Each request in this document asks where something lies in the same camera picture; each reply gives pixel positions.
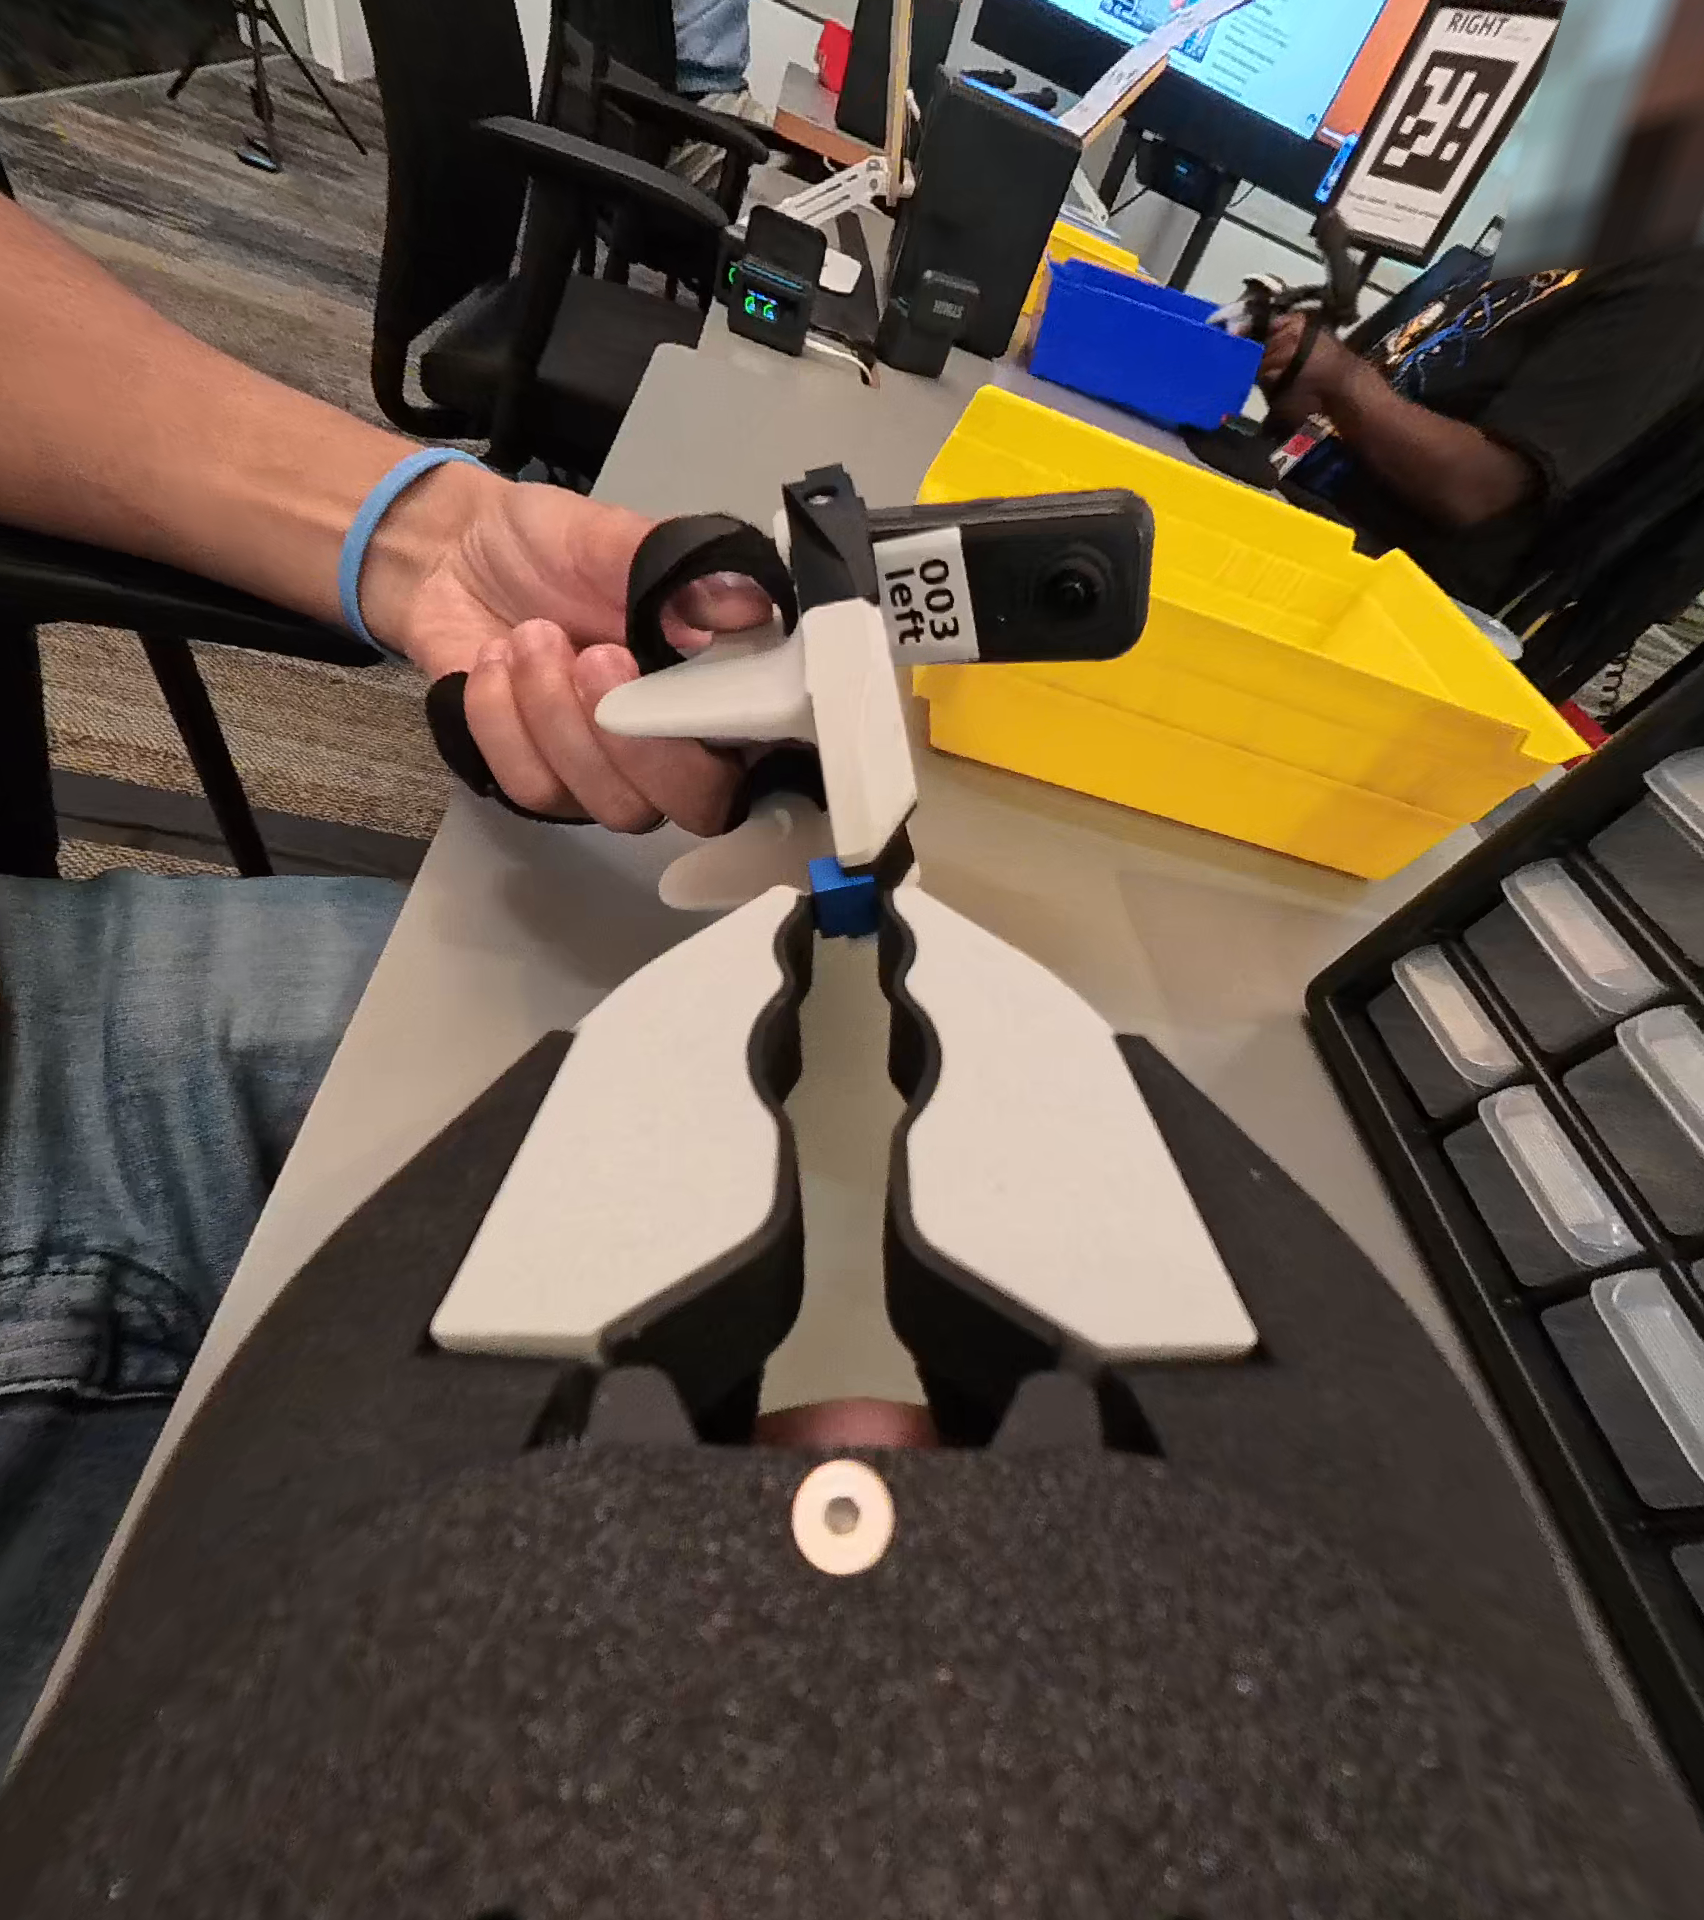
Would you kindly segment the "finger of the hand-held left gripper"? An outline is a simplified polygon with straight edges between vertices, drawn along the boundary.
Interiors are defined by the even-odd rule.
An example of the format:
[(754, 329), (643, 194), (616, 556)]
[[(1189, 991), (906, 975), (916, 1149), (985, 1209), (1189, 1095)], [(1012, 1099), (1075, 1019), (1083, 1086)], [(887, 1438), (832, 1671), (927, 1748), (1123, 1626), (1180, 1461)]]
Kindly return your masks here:
[(805, 895), (811, 862), (834, 854), (815, 802), (754, 802), (741, 824), (697, 837), (658, 878), (658, 899), (677, 911), (727, 913), (773, 886)]
[(834, 856), (893, 890), (916, 873), (918, 782), (885, 619), (863, 598), (817, 605), (798, 648)]

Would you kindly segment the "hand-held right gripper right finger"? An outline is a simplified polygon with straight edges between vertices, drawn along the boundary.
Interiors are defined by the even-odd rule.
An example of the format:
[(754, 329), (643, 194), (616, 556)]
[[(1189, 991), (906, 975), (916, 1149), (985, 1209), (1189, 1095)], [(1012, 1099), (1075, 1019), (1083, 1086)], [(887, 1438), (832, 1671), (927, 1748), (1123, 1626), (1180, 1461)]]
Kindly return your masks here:
[(1030, 1380), (1096, 1409), (1136, 1372), (1260, 1351), (1150, 1092), (1170, 1061), (916, 883), (879, 907), (887, 1075), (881, 1273), (927, 1422), (982, 1448)]

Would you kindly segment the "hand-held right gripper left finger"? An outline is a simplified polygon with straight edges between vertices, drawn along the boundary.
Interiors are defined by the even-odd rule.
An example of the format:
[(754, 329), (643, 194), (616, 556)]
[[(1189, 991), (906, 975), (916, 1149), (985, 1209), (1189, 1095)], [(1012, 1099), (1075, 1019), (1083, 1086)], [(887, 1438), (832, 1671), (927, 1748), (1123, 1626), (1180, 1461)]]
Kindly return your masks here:
[(453, 1354), (662, 1372), (747, 1422), (802, 1298), (788, 1097), (811, 909), (773, 883), (532, 1051), (552, 1074), (430, 1323)]

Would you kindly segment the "yellow plastic bin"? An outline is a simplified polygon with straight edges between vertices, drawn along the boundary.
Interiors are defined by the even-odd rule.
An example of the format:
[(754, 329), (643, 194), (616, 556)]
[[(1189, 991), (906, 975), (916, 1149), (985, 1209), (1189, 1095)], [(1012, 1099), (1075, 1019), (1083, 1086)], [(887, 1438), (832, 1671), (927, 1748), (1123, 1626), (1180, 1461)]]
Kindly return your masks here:
[(1143, 634), (1107, 662), (920, 665), (938, 752), (1368, 882), (1585, 755), (1404, 554), (1033, 398), (979, 388), (916, 498), (1099, 487), (1152, 508)]
[(1051, 271), (1056, 266), (1067, 261), (1088, 263), (1133, 279), (1150, 279), (1140, 255), (1123, 247), (1113, 235), (1102, 227), (1088, 227), (1060, 216), (1045, 237), (1039, 263), (1033, 270), (1013, 327), (1038, 323), (1045, 305)]

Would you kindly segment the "person's left hand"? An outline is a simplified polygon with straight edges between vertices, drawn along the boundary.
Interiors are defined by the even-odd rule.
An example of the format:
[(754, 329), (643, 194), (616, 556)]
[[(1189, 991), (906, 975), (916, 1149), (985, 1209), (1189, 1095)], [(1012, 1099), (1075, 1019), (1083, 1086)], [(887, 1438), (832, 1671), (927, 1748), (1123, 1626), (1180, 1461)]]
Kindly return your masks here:
[(366, 543), (357, 605), (376, 642), (430, 681), (465, 673), (472, 739), (505, 804), (621, 833), (723, 827), (740, 757), (692, 737), (601, 731), (631, 684), (631, 561), (652, 519), (613, 501), (446, 461)]

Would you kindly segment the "black desktop box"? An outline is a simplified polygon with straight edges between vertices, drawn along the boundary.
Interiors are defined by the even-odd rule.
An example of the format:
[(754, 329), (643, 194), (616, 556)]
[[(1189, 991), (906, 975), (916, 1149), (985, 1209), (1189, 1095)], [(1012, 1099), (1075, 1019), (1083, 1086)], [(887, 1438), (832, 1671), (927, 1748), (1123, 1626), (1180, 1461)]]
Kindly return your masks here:
[(877, 360), (938, 376), (949, 350), (1006, 354), (1079, 167), (1081, 140), (1056, 115), (945, 76), (893, 221)]

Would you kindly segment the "small black display device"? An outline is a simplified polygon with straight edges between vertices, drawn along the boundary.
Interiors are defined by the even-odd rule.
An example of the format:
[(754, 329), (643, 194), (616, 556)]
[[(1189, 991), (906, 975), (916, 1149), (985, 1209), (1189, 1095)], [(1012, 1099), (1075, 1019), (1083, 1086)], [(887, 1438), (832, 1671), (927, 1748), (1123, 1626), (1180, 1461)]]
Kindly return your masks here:
[(755, 204), (725, 241), (720, 299), (731, 334), (802, 357), (829, 254), (825, 234), (776, 204)]

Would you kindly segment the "blue wristband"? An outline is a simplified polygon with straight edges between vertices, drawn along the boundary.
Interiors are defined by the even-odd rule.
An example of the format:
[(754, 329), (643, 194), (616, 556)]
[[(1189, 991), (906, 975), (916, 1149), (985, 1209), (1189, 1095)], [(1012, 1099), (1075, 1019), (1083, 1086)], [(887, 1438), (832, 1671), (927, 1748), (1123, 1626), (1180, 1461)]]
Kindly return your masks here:
[(376, 636), (366, 621), (361, 586), (370, 548), (390, 511), (431, 471), (441, 467), (480, 467), (486, 463), (470, 450), (436, 443), (416, 448), (394, 459), (373, 485), (359, 498), (349, 515), (335, 556), (335, 619), (338, 625), (382, 659), (399, 662), (399, 648)]

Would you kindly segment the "person's dark trousers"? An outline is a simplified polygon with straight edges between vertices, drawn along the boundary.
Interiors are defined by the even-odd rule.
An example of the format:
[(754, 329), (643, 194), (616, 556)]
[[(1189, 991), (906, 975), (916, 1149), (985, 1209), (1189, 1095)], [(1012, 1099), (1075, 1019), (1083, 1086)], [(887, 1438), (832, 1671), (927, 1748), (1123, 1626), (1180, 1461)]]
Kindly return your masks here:
[(0, 1785), (404, 901), (0, 876)]

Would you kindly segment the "large display screen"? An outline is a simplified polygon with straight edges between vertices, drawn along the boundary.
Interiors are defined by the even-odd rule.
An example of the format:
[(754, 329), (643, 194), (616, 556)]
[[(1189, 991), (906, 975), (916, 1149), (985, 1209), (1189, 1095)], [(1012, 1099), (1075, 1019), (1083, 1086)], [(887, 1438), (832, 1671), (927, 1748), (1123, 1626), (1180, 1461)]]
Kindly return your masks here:
[[(969, 44), (1079, 96), (1123, 52), (1188, 9), (1177, 1), (982, 1)], [(1429, 6), (1248, 1), (1186, 34), (1127, 132), (1312, 210), (1350, 155)]]

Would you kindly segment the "printed tag sign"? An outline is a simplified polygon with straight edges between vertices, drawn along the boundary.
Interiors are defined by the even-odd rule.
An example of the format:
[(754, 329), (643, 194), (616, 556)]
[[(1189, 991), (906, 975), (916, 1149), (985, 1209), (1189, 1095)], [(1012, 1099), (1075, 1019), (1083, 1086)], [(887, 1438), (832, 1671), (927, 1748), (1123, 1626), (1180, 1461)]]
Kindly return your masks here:
[(1313, 196), (1361, 254), (1426, 266), (1506, 145), (1559, 34), (1559, 1), (1385, 4), (1327, 127), (1342, 142)]

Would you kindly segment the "black tripod stand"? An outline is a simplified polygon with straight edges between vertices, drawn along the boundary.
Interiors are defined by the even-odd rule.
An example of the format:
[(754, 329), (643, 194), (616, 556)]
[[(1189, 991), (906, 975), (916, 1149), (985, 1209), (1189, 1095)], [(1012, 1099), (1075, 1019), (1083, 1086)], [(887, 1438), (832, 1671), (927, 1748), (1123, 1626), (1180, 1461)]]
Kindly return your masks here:
[(320, 105), (324, 115), (341, 133), (347, 145), (361, 157), (370, 155), (370, 147), (346, 118), (343, 109), (327, 90), (325, 81), (318, 76), (310, 58), (294, 44), (294, 37), (287, 34), (275, 4), (220, 1), (216, 7), (220, 9), (220, 16), (229, 13), (233, 17), (235, 34), (241, 46), (241, 58), (245, 62), (243, 96), (254, 119), (254, 127), (251, 132), (245, 132), (240, 144), (233, 147), (233, 157), (241, 165), (265, 175), (278, 175), (284, 172), (284, 160), (278, 144), (278, 118), (273, 112), (270, 77), (265, 72), (270, 49), (278, 49), (289, 59), (289, 65), (306, 94)]

